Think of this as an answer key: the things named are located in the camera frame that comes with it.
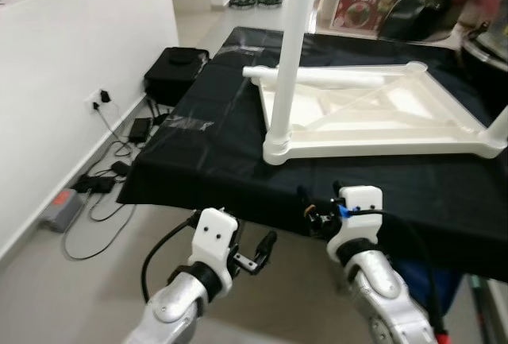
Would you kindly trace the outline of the black wall plug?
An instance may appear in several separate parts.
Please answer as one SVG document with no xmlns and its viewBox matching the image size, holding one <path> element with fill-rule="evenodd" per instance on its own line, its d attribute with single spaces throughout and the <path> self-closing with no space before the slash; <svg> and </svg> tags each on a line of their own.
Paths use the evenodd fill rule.
<svg viewBox="0 0 508 344">
<path fill-rule="evenodd" d="M 99 89 L 98 92 L 95 92 L 91 96 L 90 104 L 92 109 L 99 110 L 101 109 L 102 105 L 111 103 L 111 95 L 108 91 L 104 89 Z"/>
</svg>

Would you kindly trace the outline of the black tablecloth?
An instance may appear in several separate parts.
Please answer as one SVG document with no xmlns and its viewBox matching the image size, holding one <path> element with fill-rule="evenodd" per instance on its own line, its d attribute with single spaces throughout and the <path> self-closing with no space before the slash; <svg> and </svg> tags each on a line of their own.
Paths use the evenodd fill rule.
<svg viewBox="0 0 508 344">
<path fill-rule="evenodd" d="M 119 195 L 129 205 L 224 207 L 240 219 L 307 235 L 297 187 L 315 201 L 335 182 L 383 191 L 446 270 L 508 279 L 507 155 L 327 157 L 264 161 L 266 125 L 244 67 L 275 67 L 276 29 L 238 27 L 134 160 Z"/>
</svg>

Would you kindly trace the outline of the black glossy bag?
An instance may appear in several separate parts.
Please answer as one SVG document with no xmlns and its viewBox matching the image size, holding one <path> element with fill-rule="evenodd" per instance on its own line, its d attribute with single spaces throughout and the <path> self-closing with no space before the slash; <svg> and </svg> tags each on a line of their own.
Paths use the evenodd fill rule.
<svg viewBox="0 0 508 344">
<path fill-rule="evenodd" d="M 435 42 L 449 37 L 471 0 L 397 0 L 382 21 L 385 41 Z"/>
</svg>

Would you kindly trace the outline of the metal folding table frame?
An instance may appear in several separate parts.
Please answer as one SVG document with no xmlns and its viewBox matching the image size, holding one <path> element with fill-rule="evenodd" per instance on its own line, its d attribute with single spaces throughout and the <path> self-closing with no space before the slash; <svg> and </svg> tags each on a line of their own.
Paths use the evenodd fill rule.
<svg viewBox="0 0 508 344">
<path fill-rule="evenodd" d="M 492 323 L 492 307 L 487 302 L 486 282 L 476 275 L 468 275 L 467 279 L 469 289 L 471 289 L 475 315 L 478 319 L 480 341 L 482 341 L 482 344 L 498 344 Z"/>
</svg>

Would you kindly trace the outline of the blue dustpan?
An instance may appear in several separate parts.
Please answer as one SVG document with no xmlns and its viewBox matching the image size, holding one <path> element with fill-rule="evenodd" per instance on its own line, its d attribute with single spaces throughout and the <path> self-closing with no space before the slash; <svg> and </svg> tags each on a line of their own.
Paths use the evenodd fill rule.
<svg viewBox="0 0 508 344">
<path fill-rule="evenodd" d="M 395 258 L 391 264 L 402 275 L 406 285 L 409 286 L 411 297 L 424 307 L 428 307 L 431 282 L 429 282 L 427 265 L 422 261 L 400 260 L 400 258 Z M 442 315 L 447 315 L 450 307 L 452 307 L 463 278 L 463 272 L 443 269 L 434 270 L 435 289 L 437 290 L 437 300 L 440 303 Z"/>
</svg>

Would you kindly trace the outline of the black square case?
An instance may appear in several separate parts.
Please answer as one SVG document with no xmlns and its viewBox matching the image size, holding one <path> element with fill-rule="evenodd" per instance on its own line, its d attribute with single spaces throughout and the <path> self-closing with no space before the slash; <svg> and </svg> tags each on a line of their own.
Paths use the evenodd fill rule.
<svg viewBox="0 0 508 344">
<path fill-rule="evenodd" d="M 144 93 L 157 104 L 175 106 L 193 85 L 210 53 L 200 48 L 168 47 L 143 75 Z"/>
</svg>

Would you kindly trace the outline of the white plastic table top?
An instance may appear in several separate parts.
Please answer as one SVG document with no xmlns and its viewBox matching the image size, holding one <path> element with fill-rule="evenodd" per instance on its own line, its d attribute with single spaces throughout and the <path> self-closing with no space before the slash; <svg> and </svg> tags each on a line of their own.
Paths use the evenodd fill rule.
<svg viewBox="0 0 508 344">
<path fill-rule="evenodd" d="M 507 148 L 486 141 L 483 126 L 429 72 L 427 64 L 359 67 L 300 67 L 377 72 L 383 87 L 345 87 L 295 83 L 291 138 L 283 150 L 264 145 L 264 161 L 291 159 L 428 154 L 473 154 L 492 159 Z M 251 79 L 270 125 L 276 83 Z"/>
</svg>

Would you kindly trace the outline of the red printed box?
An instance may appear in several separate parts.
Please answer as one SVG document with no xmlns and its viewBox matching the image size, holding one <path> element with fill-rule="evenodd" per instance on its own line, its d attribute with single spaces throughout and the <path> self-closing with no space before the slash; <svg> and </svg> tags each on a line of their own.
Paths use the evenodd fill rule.
<svg viewBox="0 0 508 344">
<path fill-rule="evenodd" d="M 398 0 L 337 0 L 328 27 L 349 34 L 377 35 Z"/>
</svg>

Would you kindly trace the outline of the black wok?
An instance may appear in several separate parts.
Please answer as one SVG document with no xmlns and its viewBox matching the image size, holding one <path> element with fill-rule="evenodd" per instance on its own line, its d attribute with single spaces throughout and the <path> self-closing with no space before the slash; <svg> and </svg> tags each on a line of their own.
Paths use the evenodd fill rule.
<svg viewBox="0 0 508 344">
<path fill-rule="evenodd" d="M 497 118 L 508 104 L 506 62 L 487 51 L 472 35 L 462 42 L 460 59 L 487 113 Z"/>
</svg>

